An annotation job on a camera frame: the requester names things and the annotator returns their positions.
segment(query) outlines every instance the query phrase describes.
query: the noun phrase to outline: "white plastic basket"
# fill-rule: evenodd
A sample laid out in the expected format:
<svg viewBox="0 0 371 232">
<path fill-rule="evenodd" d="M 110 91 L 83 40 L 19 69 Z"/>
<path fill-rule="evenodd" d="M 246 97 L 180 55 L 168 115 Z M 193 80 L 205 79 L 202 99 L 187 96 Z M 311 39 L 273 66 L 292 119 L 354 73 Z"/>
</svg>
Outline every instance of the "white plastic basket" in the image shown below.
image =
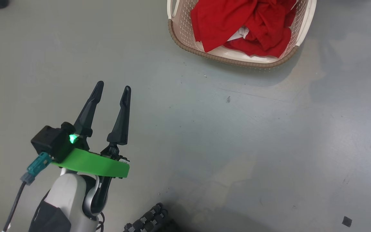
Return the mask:
<svg viewBox="0 0 371 232">
<path fill-rule="evenodd" d="M 257 57 L 220 46 L 205 53 L 200 42 L 194 39 L 193 26 L 191 25 L 190 11 L 198 0 L 176 0 L 172 11 L 172 0 L 167 0 L 168 27 L 174 42 L 182 49 L 199 56 L 234 65 L 273 68 L 287 62 L 296 54 L 300 44 L 309 30 L 316 9 L 317 0 L 299 0 L 297 3 L 296 17 L 291 26 L 291 40 L 281 57 Z"/>
</svg>

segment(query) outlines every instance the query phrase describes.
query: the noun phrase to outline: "green plastic strip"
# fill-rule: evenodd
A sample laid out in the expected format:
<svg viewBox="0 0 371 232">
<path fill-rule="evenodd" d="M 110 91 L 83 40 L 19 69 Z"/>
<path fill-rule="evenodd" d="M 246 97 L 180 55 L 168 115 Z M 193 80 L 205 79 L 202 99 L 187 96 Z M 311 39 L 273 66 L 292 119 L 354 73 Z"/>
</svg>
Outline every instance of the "green plastic strip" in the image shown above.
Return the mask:
<svg viewBox="0 0 371 232">
<path fill-rule="evenodd" d="M 76 172 L 118 178 L 126 178 L 130 170 L 130 165 L 127 163 L 101 157 L 77 148 L 62 163 L 52 162 L 52 164 Z"/>
</svg>

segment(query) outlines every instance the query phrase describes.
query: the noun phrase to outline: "red cloth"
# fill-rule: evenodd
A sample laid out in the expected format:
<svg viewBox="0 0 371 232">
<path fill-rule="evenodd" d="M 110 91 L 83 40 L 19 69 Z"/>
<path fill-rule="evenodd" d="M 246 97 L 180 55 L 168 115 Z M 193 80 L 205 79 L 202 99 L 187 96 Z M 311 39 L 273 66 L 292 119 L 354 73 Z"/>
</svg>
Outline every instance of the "red cloth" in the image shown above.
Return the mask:
<svg viewBox="0 0 371 232">
<path fill-rule="evenodd" d="M 291 38 L 296 0 L 199 0 L 191 11 L 194 37 L 204 51 L 224 45 L 247 55 L 280 57 Z M 240 27 L 246 38 L 228 41 Z"/>
</svg>

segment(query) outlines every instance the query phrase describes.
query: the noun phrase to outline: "brown woven basket trim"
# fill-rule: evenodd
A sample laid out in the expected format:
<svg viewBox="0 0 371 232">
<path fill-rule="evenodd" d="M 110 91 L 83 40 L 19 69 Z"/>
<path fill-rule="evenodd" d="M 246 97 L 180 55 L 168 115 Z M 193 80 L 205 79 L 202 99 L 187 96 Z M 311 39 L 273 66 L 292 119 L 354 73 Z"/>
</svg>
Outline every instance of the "brown woven basket trim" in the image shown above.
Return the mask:
<svg viewBox="0 0 371 232">
<path fill-rule="evenodd" d="M 194 53 L 198 56 L 201 56 L 207 59 L 212 59 L 212 60 L 215 60 L 221 63 L 228 63 L 228 64 L 238 65 L 238 66 L 243 66 L 243 67 L 253 67 L 253 68 L 262 68 L 262 69 L 274 68 L 274 67 L 277 67 L 279 65 L 286 63 L 289 59 L 291 59 L 294 56 L 294 54 L 296 54 L 297 50 L 299 49 L 298 46 L 294 46 L 293 49 L 291 49 L 291 51 L 285 57 L 273 63 L 246 62 L 246 61 L 234 60 L 234 59 L 229 59 L 225 57 L 219 57 L 219 56 L 215 56 L 212 54 L 208 54 L 208 53 L 202 52 L 200 50 L 196 50 L 194 48 L 191 48 L 181 43 L 180 40 L 178 40 L 176 34 L 174 33 L 174 22 L 171 19 L 168 20 L 168 31 L 170 32 L 171 38 L 174 40 L 174 42 L 180 48 L 182 48 L 183 50 L 186 50 L 187 52 Z"/>
</svg>

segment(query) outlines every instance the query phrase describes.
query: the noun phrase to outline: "gray floor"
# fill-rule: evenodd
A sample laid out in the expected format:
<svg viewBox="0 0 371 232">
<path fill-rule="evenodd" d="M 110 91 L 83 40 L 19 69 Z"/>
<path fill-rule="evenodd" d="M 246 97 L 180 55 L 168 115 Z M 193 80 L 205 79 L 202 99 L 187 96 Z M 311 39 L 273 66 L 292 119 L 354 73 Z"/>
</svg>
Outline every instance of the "gray floor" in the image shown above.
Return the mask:
<svg viewBox="0 0 371 232">
<path fill-rule="evenodd" d="M 298 54 L 266 71 L 178 48 L 165 0 L 13 0 L 0 10 L 0 230 L 30 139 L 74 122 L 99 80 L 92 151 L 133 90 L 131 170 L 112 182 L 106 232 L 159 201 L 200 232 L 371 231 L 370 0 L 319 1 Z M 25 189 L 12 232 L 58 175 Z"/>
</svg>

